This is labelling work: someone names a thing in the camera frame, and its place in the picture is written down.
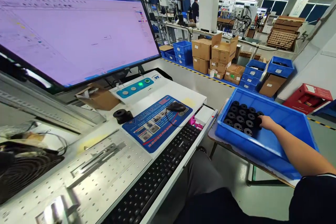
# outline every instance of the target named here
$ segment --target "computer monitor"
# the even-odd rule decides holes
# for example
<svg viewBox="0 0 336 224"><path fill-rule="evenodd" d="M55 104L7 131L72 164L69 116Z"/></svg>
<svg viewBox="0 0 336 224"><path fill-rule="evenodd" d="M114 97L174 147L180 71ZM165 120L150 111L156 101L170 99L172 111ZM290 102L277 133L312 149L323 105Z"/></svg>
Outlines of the computer monitor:
<svg viewBox="0 0 336 224"><path fill-rule="evenodd" d="M0 45L68 89L161 56L142 0L0 0Z"/></svg>

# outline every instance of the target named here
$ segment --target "blue mouse pad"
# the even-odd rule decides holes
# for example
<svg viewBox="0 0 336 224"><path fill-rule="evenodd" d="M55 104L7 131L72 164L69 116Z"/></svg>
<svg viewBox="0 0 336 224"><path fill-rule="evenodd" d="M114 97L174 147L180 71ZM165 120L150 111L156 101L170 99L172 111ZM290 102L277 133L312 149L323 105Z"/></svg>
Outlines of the blue mouse pad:
<svg viewBox="0 0 336 224"><path fill-rule="evenodd" d="M184 111L167 110L166 116L166 107L172 102L179 101L167 95L122 126L149 153L156 151L176 130L176 126L179 126L192 112L192 109L185 105Z"/></svg>

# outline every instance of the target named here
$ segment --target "blue bin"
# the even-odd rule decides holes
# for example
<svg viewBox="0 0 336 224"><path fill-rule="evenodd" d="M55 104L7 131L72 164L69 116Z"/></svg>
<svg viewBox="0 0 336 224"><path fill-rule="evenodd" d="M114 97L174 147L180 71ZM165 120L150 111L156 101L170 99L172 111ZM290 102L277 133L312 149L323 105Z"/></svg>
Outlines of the blue bin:
<svg viewBox="0 0 336 224"><path fill-rule="evenodd" d="M188 41L180 41L173 44L174 51L178 53L187 54L189 51L191 52L191 42Z"/></svg>
<svg viewBox="0 0 336 224"><path fill-rule="evenodd" d="M263 72L265 71L266 68L266 63L261 62L261 61L257 61L254 59L251 59L250 62L247 63L246 67L245 67L245 71L244 74L246 75L250 75L256 79L260 79ZM252 68L252 67L258 67L258 68L262 68L263 70L260 71L258 69Z"/></svg>
<svg viewBox="0 0 336 224"><path fill-rule="evenodd" d="M319 151L306 115L239 88L233 91L228 103L218 116L218 126L215 132L219 138L243 150L284 176L290 179L300 179L301 175L290 164L279 141L271 131L263 128L255 138L252 138L223 123L233 101L244 103L248 107L253 107L256 111L270 116L288 132Z"/></svg>
<svg viewBox="0 0 336 224"><path fill-rule="evenodd" d="M280 66L278 64L274 64L274 62L284 63L288 67ZM277 56L273 56L271 61L268 64L267 72L275 75L279 75L281 77L288 78L290 74L294 71L294 66L291 60L280 58Z"/></svg>
<svg viewBox="0 0 336 224"><path fill-rule="evenodd" d="M161 51L161 50L160 50L160 52L161 52L161 56L162 56L162 58L167 58L166 53L171 53L171 54L173 54L173 53L174 53L174 49L169 49L169 50L167 50L167 51Z"/></svg>
<svg viewBox="0 0 336 224"><path fill-rule="evenodd" d="M241 80L246 82L246 83L252 84L254 86L258 85L259 82L260 82L259 79L253 78L252 76L246 75L244 73L243 73L243 76L241 77Z"/></svg>
<svg viewBox="0 0 336 224"><path fill-rule="evenodd" d="M239 86L242 87L242 88L251 90L251 91L256 91L256 89L257 89L257 85L253 85L252 83L245 82L245 81L242 81L242 80L239 82Z"/></svg>
<svg viewBox="0 0 336 224"><path fill-rule="evenodd" d="M165 55L167 60L176 62L174 51L166 52Z"/></svg>
<svg viewBox="0 0 336 224"><path fill-rule="evenodd" d="M180 65L183 65L183 66L191 65L193 63L193 59L192 58L184 60L184 59L177 58L175 56L175 59L176 59L177 64L180 64Z"/></svg>

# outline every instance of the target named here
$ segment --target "pants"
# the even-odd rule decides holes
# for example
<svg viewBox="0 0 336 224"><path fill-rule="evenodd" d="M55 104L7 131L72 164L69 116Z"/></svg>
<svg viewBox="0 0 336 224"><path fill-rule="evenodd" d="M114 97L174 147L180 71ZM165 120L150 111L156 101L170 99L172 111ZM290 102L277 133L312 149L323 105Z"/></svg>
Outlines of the pants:
<svg viewBox="0 0 336 224"><path fill-rule="evenodd" d="M224 187L223 178L209 157L202 151L195 151L188 163L187 200L194 195L211 193L222 187Z"/></svg>

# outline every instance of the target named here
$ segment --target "keyboard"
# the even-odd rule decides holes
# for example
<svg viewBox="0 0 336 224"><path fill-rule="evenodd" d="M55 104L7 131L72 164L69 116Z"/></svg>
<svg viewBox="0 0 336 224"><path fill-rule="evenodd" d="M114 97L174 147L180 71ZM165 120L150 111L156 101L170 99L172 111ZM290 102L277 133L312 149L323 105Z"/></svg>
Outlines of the keyboard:
<svg viewBox="0 0 336 224"><path fill-rule="evenodd" d="M139 224L200 132L186 124L103 223Z"/></svg>

